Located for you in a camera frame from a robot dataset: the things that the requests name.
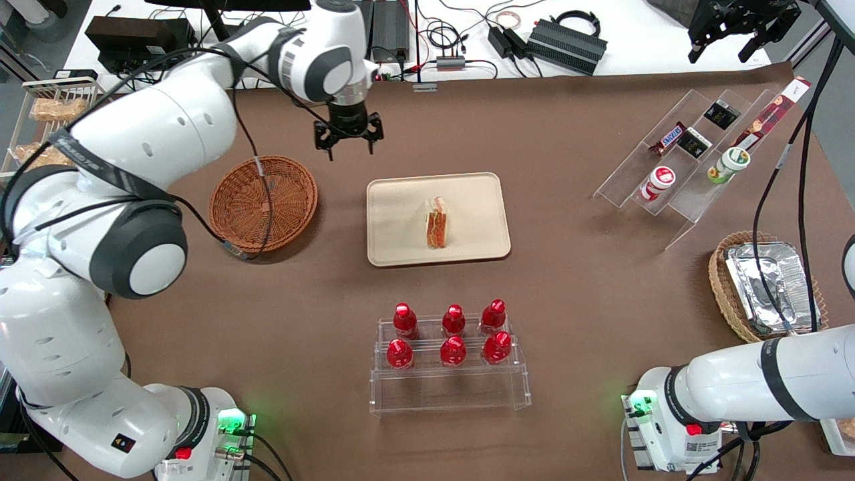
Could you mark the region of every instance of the wicker basket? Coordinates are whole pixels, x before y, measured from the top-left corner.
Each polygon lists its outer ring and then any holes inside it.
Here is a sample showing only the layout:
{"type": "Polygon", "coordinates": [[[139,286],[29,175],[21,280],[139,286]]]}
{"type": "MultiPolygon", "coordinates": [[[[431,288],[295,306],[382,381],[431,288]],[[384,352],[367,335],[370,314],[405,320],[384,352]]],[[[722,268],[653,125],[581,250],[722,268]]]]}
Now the wicker basket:
{"type": "MultiPolygon", "coordinates": [[[[273,200],[273,225],[264,246],[264,252],[269,252],[293,241],[309,226],[318,190],[314,177],[302,164],[280,156],[259,160],[273,200]]],[[[252,159],[222,178],[208,204],[214,232],[246,253],[261,251],[269,214],[264,184],[252,159]]]]}
{"type": "MultiPolygon", "coordinates": [[[[757,232],[757,240],[758,242],[777,241],[774,236],[763,234],[759,231],[757,232]]],[[[752,232],[749,230],[735,232],[722,240],[710,256],[710,285],[712,286],[712,293],[716,296],[718,308],[722,311],[722,315],[728,321],[728,324],[730,324],[730,328],[733,329],[743,341],[758,342],[782,335],[759,336],[749,327],[748,319],[742,310],[742,303],[740,302],[739,295],[736,293],[736,289],[730,281],[730,272],[728,271],[727,265],[724,263],[724,251],[728,247],[735,246],[737,244],[745,244],[746,242],[751,241],[752,232]]],[[[811,276],[811,280],[813,281],[813,295],[817,300],[817,313],[820,316],[819,329],[824,330],[828,328],[828,311],[825,308],[823,295],[819,292],[817,279],[811,276]]]]}

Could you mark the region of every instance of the red button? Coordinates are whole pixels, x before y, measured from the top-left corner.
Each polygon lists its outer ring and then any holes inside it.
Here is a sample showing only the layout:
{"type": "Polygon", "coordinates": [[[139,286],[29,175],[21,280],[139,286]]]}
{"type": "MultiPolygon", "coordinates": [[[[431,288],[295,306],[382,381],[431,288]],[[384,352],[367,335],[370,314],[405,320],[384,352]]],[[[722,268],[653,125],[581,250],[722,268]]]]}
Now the red button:
{"type": "Polygon", "coordinates": [[[193,454],[193,451],[190,448],[178,448],[175,450],[175,459],[189,460],[191,454],[193,454]]]}

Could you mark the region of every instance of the brown table surface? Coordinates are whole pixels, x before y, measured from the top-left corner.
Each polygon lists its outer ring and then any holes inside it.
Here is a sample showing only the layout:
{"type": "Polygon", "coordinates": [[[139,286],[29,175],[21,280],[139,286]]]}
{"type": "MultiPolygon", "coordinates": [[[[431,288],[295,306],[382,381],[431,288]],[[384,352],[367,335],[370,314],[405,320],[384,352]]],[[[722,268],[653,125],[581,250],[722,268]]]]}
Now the brown table surface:
{"type": "MultiPolygon", "coordinates": [[[[334,163],[313,149],[312,119],[284,96],[241,93],[259,151],[304,163],[317,179],[319,210],[279,262],[262,265],[230,258],[187,215],[191,254],[179,281],[148,300],[112,303],[134,380],[228,390],[258,414],[259,433],[298,481],[616,481],[619,395],[647,369],[740,343],[713,299],[707,259],[724,236],[751,227],[799,112],[667,252],[679,220],[651,217],[635,204],[619,211],[591,195],[688,89],[715,98],[732,88],[754,98],[764,88],[780,90],[792,75],[775,65],[747,73],[461,81],[420,94],[387,83],[369,97],[386,130],[376,155],[350,140],[335,147],[334,163]],[[397,269],[368,262],[370,181],[480,171],[501,178],[510,256],[397,269]],[[474,311],[497,297],[507,301],[528,359],[531,407],[382,420],[369,414],[378,318],[399,301],[428,315],[450,303],[474,311]]],[[[226,156],[171,190],[203,209],[221,177],[250,155],[239,134],[226,156]]],[[[791,160],[761,224],[793,243],[797,180],[791,160]]],[[[855,216],[818,144],[807,208],[813,270],[831,324],[845,324],[855,305],[840,259],[855,216]]],[[[813,425],[766,437],[756,479],[851,480],[855,460],[825,454],[819,439],[813,425]]],[[[81,480],[112,479],[67,449],[60,458],[81,480]]],[[[628,463],[633,481],[684,478],[638,472],[631,454],[628,463]]],[[[731,466],[708,478],[729,477],[731,466]]],[[[0,457],[0,478],[64,479],[42,454],[0,457]]],[[[253,471],[253,479],[264,478],[253,471]]]]}

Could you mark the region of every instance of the green and white container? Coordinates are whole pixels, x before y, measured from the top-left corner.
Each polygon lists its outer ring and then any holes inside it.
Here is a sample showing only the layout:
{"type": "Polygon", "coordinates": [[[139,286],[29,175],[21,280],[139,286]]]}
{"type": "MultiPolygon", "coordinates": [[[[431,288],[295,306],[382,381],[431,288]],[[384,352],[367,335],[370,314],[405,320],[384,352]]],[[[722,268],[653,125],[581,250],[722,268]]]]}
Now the green and white container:
{"type": "Polygon", "coordinates": [[[716,165],[706,171],[706,176],[714,184],[723,184],[729,181],[735,173],[748,167],[749,163],[751,163],[751,156],[745,149],[730,147],[724,151],[722,158],[718,159],[716,165]]]}

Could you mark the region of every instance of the clear acrylic rack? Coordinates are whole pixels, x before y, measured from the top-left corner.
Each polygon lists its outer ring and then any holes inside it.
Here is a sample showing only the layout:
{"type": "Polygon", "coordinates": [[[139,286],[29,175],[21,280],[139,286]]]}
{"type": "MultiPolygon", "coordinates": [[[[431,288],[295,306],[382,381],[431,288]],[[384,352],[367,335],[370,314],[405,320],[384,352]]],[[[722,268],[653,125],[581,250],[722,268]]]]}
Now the clear acrylic rack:
{"type": "Polygon", "coordinates": [[[481,360],[481,347],[486,336],[478,332],[479,313],[465,313],[463,332],[466,360],[457,367],[445,367],[439,360],[439,348],[445,341],[442,317],[419,318],[419,339],[408,341],[413,348],[415,364],[399,371],[386,362],[389,341],[395,339],[392,320],[378,323],[378,341],[374,344],[374,369],[371,370],[370,411],[375,416],[417,411],[450,411],[485,407],[531,406],[528,368],[513,334],[510,320],[504,330],[511,334],[510,356],[498,365],[481,360]]]}
{"type": "MultiPolygon", "coordinates": [[[[626,205],[629,200],[633,200],[653,216],[659,215],[666,207],[676,211],[686,219],[686,222],[665,247],[668,249],[694,228],[729,183],[712,183],[706,176],[707,170],[774,98],[774,92],[765,90],[754,102],[749,102],[735,92],[725,90],[718,97],[718,100],[722,100],[737,109],[740,116],[727,129],[722,129],[704,117],[704,113],[715,101],[695,90],[690,90],[671,109],[668,115],[659,121],[656,127],[641,140],[617,169],[609,175],[609,178],[599,186],[593,196],[601,196],[607,199],[618,209],[626,205]],[[650,147],[670,132],[677,122],[682,122],[686,127],[694,128],[709,140],[712,146],[698,158],[693,157],[678,145],[671,146],[662,157],[650,151],[650,147]],[[646,200],[641,197],[640,188],[647,182],[647,176],[660,165],[668,166],[674,170],[675,184],[659,194],[657,199],[646,200]]],[[[756,151],[758,146],[759,143],[751,151],[756,151]]]]}

